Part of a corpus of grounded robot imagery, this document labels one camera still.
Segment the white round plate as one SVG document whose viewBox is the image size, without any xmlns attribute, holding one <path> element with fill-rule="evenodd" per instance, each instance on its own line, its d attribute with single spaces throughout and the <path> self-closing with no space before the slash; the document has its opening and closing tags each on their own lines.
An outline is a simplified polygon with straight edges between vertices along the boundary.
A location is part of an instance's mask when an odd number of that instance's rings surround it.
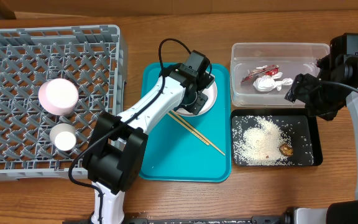
<svg viewBox="0 0 358 224">
<path fill-rule="evenodd" d="M 208 99 L 206 100 L 206 104 L 201 108 L 200 112 L 197 114 L 197 116 L 200 116 L 202 114 L 205 114 L 208 112 L 213 105 L 215 104 L 215 101 L 218 96 L 218 88 L 216 85 L 216 82 L 214 82 L 209 88 L 206 88 L 202 91 L 203 94 L 205 94 Z M 194 114 L 188 112 L 187 110 L 183 108 L 179 108 L 176 110 L 176 113 L 182 116 L 192 117 L 195 116 Z"/>
</svg>

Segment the wooden chopstick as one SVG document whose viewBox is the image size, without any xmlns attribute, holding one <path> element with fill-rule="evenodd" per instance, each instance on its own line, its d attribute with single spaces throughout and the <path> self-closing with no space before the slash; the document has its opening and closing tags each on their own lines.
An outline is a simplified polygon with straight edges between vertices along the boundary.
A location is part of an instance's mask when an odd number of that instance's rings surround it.
<svg viewBox="0 0 358 224">
<path fill-rule="evenodd" d="M 205 137 L 203 134 L 201 134 L 195 127 L 193 127 L 189 122 L 187 122 L 184 118 L 182 118 L 179 114 L 177 114 L 174 111 L 170 111 L 168 113 L 171 113 L 172 115 L 174 115 L 175 117 L 177 117 L 180 121 L 182 121 L 183 123 L 185 123 L 187 126 L 189 126 L 190 128 L 193 128 L 195 130 L 195 132 L 197 134 L 199 134 L 202 138 L 204 138 L 206 141 L 209 142 L 209 146 L 212 146 L 213 148 L 215 148 L 215 150 L 217 150 L 219 153 L 221 153 L 223 156 L 225 156 L 226 154 L 220 150 L 214 143 L 212 143 L 207 137 Z"/>
<path fill-rule="evenodd" d="M 180 125 L 183 126 L 185 129 L 187 129 L 191 134 L 193 134 L 195 137 L 197 137 L 200 141 L 202 141 L 202 142 L 205 143 L 207 146 L 209 146 L 209 142 L 206 141 L 204 138 L 202 138 L 199 134 L 197 134 L 193 128 L 190 128 L 189 126 L 187 126 L 185 123 L 183 123 L 182 121 L 180 121 L 177 117 L 175 117 L 175 116 L 172 115 L 171 113 L 168 113 L 168 115 L 169 115 L 169 117 L 171 117 L 172 119 L 174 119 L 178 124 L 180 124 Z"/>
</svg>

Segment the red snack wrapper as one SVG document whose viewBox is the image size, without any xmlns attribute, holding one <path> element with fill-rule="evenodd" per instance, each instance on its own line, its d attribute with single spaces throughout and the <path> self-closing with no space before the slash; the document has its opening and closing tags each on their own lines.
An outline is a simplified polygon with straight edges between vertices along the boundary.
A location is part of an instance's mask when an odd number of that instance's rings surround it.
<svg viewBox="0 0 358 224">
<path fill-rule="evenodd" d="M 253 77 L 259 77 L 259 76 L 273 76 L 278 73 L 279 66 L 278 65 L 264 65 L 261 67 L 256 67 L 253 70 L 249 70 L 248 74 L 241 80 L 241 82 L 245 82 L 247 80 L 250 80 Z"/>
</svg>

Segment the brown food piece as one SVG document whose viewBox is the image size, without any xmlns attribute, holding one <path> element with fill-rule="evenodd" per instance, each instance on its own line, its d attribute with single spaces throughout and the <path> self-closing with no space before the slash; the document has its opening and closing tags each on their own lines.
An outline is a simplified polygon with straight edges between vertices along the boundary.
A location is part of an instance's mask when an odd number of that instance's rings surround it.
<svg viewBox="0 0 358 224">
<path fill-rule="evenodd" d="M 290 157 L 293 155 L 293 148 L 288 145 L 288 144 L 282 144 L 280 147 L 279 147 L 279 151 L 284 155 L 284 156 L 287 156 L 287 157 Z"/>
</svg>

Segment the white rice grains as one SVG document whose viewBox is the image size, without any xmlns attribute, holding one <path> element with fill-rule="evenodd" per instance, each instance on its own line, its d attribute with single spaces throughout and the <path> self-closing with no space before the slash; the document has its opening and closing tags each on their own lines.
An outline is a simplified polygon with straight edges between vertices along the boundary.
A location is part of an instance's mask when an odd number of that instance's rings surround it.
<svg viewBox="0 0 358 224">
<path fill-rule="evenodd" d="M 233 116 L 232 155 L 239 166 L 311 166 L 314 155 L 305 116 Z M 288 144 L 293 155 L 279 147 Z"/>
</svg>

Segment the pink bowl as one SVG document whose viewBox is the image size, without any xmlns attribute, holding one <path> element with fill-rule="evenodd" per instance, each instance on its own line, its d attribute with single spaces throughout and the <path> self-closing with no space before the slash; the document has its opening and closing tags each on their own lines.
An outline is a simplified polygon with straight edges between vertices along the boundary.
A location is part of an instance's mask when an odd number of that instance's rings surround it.
<svg viewBox="0 0 358 224">
<path fill-rule="evenodd" d="M 41 85 L 38 99 L 47 112 L 59 116 L 68 115 L 74 111 L 79 93 L 71 81 L 55 78 Z"/>
</svg>

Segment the small white cup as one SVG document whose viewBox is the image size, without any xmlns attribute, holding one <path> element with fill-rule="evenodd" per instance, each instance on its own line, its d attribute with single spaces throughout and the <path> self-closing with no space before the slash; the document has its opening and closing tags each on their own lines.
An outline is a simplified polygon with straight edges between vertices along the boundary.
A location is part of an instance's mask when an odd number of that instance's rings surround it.
<svg viewBox="0 0 358 224">
<path fill-rule="evenodd" d="M 57 124 L 50 130 L 50 140 L 61 151 L 72 150 L 76 145 L 75 128 L 66 123 Z"/>
</svg>

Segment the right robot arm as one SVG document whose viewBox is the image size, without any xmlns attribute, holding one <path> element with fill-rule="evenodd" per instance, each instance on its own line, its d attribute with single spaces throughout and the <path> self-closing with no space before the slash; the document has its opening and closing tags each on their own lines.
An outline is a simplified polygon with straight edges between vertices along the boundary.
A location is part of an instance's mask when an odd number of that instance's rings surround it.
<svg viewBox="0 0 358 224">
<path fill-rule="evenodd" d="M 350 112 L 357 154 L 355 200 L 331 204 L 328 208 L 288 209 L 283 223 L 358 223 L 358 34 L 345 33 L 330 41 L 329 54 L 316 63 L 317 77 L 299 74 L 285 95 L 290 102 L 299 100 L 312 116 L 333 120 L 347 107 Z"/>
</svg>

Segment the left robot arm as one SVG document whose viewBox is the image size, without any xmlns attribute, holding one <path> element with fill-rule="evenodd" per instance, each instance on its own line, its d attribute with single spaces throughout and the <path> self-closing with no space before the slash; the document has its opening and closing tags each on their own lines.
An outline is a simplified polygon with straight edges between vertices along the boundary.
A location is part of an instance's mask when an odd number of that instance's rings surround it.
<svg viewBox="0 0 358 224">
<path fill-rule="evenodd" d="M 95 188 L 90 223 L 121 223 L 124 193 L 144 159 L 149 132 L 171 110 L 197 115 L 214 83 L 209 59 L 192 51 L 185 63 L 163 67 L 155 86 L 133 107 L 118 115 L 103 112 L 92 132 L 83 167 Z"/>
</svg>

